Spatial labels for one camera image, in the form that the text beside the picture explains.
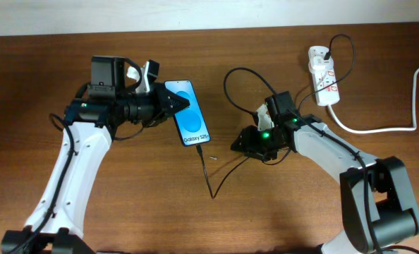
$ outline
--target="power outlet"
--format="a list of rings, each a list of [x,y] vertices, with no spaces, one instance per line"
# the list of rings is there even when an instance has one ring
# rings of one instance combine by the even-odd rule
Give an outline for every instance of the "power outlet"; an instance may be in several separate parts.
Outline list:
[[[313,46],[308,50],[308,68],[312,73],[313,87],[318,91],[336,81],[334,61],[330,57],[329,60],[324,60],[325,54],[329,51],[323,46]],[[316,93],[316,102],[319,106],[333,105],[339,102],[338,84],[329,86]]]

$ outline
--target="power socket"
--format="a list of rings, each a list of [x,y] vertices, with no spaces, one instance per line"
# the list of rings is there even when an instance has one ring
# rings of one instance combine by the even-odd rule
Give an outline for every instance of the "power socket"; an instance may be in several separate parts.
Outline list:
[[[336,81],[334,60],[324,60],[325,54],[329,51],[324,46],[313,46],[308,50],[308,68],[312,73],[313,87],[315,91],[322,89]],[[333,105],[339,102],[338,84],[331,85],[316,93],[316,102],[319,106]]]

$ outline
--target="white power cord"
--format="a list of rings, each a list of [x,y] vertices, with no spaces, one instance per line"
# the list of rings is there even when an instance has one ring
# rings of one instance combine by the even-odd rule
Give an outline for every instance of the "white power cord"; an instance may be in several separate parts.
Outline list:
[[[393,128],[380,128],[380,129],[375,129],[375,130],[364,130],[364,131],[357,131],[357,130],[353,130],[347,126],[345,126],[344,124],[342,124],[342,122],[340,122],[340,120],[338,119],[338,117],[336,117],[336,114],[334,112],[334,110],[332,109],[331,105],[328,105],[329,107],[329,112],[332,115],[332,118],[335,120],[335,122],[342,127],[345,131],[348,131],[350,133],[355,133],[355,134],[370,134],[370,133],[381,133],[381,132],[386,132],[386,131],[414,131],[416,130],[416,78],[418,76],[419,73],[419,68],[418,70],[416,70],[415,74],[413,74],[413,89],[412,89],[412,127],[393,127]]]

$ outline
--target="phone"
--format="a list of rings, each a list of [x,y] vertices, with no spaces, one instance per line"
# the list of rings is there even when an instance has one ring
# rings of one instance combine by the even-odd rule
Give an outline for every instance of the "phone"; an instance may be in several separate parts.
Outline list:
[[[181,143],[190,146],[209,142],[210,133],[200,111],[193,84],[189,80],[166,81],[164,84],[174,94],[189,100],[190,106],[174,115]]]

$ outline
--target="brown tabletop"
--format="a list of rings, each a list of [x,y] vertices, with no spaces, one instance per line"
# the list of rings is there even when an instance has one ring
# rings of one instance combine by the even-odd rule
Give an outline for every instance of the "brown tabletop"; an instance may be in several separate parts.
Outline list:
[[[90,79],[92,55],[127,56],[139,64],[154,59],[161,64],[160,81],[193,82],[212,136],[203,149],[215,188],[242,160],[230,144],[253,124],[225,98],[226,72],[253,68],[278,91],[293,97],[302,91],[299,102],[312,90],[308,48],[327,46],[340,32],[354,39],[357,60],[339,84],[338,117],[356,129],[409,126],[419,23],[0,37],[0,241],[6,230],[23,228],[40,200],[62,139],[48,113],[62,114]],[[333,57],[341,77],[351,63],[348,41],[334,43]],[[242,72],[230,77],[229,93],[252,110],[271,95]],[[350,134],[313,98],[302,113],[319,116],[365,152],[402,159],[419,204],[419,77],[415,132]],[[138,128],[126,123],[119,134]],[[84,240],[94,250],[254,253],[316,246],[341,229],[337,183],[299,154],[275,167],[247,161],[212,200],[195,148],[181,145],[169,119],[133,140],[113,143],[87,205]],[[419,248],[419,236],[403,244]]]

